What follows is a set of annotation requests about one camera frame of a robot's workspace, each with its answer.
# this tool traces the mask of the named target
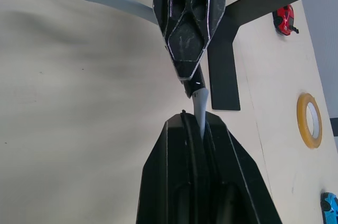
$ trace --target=white table surface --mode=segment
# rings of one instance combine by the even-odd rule
[[[164,122],[192,112],[158,27],[82,0],[0,5],[0,223],[135,223]],[[240,28],[242,110],[214,113],[257,162],[283,223],[321,223],[338,154],[303,6],[293,7],[299,35],[277,35],[271,15]],[[206,55],[202,68],[209,82]],[[302,92],[322,116],[316,150],[297,127]]]

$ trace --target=red toy car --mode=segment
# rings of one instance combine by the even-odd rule
[[[274,26],[278,33],[290,35],[292,31],[299,34],[299,30],[294,27],[294,10],[291,5],[284,6],[273,12]]]

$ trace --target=yellow tape roll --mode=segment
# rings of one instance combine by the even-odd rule
[[[308,129],[306,108],[309,107],[313,120],[313,133]],[[301,94],[297,102],[298,128],[307,147],[318,148],[322,142],[322,118],[318,105],[310,94]]]

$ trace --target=gray wall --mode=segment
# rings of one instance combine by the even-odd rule
[[[338,0],[303,0],[303,6],[328,114],[338,117]]]

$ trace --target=blue toy car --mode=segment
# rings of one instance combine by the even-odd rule
[[[333,193],[323,193],[321,208],[324,224],[338,224],[338,199]]]

